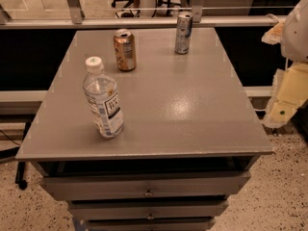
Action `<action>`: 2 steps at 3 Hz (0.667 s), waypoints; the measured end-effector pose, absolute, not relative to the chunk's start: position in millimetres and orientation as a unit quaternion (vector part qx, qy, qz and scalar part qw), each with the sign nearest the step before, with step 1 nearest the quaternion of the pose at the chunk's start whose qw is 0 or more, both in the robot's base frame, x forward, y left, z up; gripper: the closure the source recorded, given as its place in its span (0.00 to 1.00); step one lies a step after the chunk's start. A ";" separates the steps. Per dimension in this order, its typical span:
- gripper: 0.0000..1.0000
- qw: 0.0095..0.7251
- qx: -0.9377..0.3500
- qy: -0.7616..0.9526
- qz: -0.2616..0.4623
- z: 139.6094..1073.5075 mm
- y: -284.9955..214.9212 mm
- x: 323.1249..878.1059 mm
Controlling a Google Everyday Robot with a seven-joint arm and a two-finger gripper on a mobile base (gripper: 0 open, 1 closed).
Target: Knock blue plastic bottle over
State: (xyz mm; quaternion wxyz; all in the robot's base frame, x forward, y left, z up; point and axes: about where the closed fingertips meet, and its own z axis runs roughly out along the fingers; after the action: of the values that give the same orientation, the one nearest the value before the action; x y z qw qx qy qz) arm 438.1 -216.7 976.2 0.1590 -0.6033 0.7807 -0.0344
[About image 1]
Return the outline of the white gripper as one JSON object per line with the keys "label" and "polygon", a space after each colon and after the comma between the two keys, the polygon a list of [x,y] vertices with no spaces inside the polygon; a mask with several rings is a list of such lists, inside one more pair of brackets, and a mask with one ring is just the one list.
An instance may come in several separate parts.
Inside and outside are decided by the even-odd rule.
{"label": "white gripper", "polygon": [[280,128],[308,100],[308,64],[301,64],[308,63],[308,0],[300,0],[285,22],[280,21],[265,32],[261,41],[270,45],[281,42],[282,55],[299,62],[287,70],[278,69],[273,77],[263,124]]}

